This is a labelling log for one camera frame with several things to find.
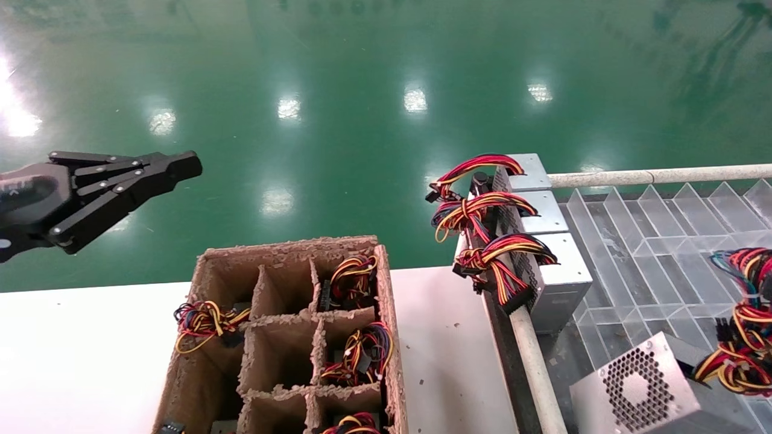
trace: wire bundle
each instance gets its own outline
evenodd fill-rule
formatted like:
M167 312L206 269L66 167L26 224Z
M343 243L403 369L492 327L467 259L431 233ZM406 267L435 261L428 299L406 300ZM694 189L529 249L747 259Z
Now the wire bundle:
M365 299L371 296L370 282L378 267L375 256L356 255L344 260L335 269L331 284L330 305L345 307L351 303L352 308L369 307Z
M722 250L710 261L731 275L744 300L733 309L731 320L716 320L718 348L694 370L696 381L717 378L740 395L772 396L772 307L765 289L772 271L772 250L744 248Z
M197 301L183 303L174 311L177 320L179 337L174 348L180 354L189 354L203 347L214 336L232 334L238 330L238 325L249 319L250 308L244 310L228 310L222 312L214 301ZM186 337L204 339L189 350L182 350L180 344Z
M533 254L539 265L557 263L557 257L539 239L524 233L516 233L500 236L489 242L482 249L464 249L455 258L455 263L463 269L476 273L472 278L478 282L484 282L480 273L492 270L496 276L496 292L499 304L505 305L510 299L524 290L528 285L508 269L498 256L504 253L521 252Z
M357 329L346 340L343 360L328 363L321 376L335 384L348 386L380 381L391 360L393 342L388 327L380 321Z
M463 197L451 190L450 186L463 178L464 175L485 166L503 166L510 175L525 174L520 163L511 157L502 154L478 155L477 157L455 166L451 171L439 177L437 181L430 182L429 188L432 189L433 193L430 193L426 199L430 202L434 202L437 199L443 202L461 200Z
M380 434L375 426L375 421L370 413L355 413L346 416L338 422L336 426L331 426L322 431L322 434L352 434L354 432L371 432Z
M484 242L490 242L483 227L483 219L490 206L514 206L521 215L538 215L527 200L509 192L487 192L469 200L462 198L460 201L443 202L432 216L432 227L436 228L435 240L444 242L450 232L466 231L467 235L474 232Z

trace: hexagonal mesh vent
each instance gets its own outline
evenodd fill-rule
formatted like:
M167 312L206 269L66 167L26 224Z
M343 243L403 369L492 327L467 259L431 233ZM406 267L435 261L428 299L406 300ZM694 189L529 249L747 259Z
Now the hexagonal mesh vent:
M637 432L668 418L668 403L676 397L668 391L653 352L636 348L611 363L607 371L603 384L617 426Z

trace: white pipe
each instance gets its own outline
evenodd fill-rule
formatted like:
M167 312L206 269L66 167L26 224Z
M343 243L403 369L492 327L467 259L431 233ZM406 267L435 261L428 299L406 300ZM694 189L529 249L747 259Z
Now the white pipe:
M552 188L597 187L603 185L663 184L666 182L731 181L772 178L772 164L742 164L704 168L599 171L549 175Z

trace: white tabletop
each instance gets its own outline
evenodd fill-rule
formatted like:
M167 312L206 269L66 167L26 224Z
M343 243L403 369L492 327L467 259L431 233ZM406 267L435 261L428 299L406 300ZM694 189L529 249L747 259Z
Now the white tabletop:
M393 270L410 433L516 432L483 301ZM0 432L150 434L189 283L0 294Z

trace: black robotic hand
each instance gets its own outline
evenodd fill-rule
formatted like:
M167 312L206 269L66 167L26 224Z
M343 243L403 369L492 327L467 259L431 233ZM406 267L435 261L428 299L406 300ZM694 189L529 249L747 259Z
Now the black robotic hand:
M193 151L140 157L55 151L0 174L0 263L36 247L72 255L149 198L202 172Z

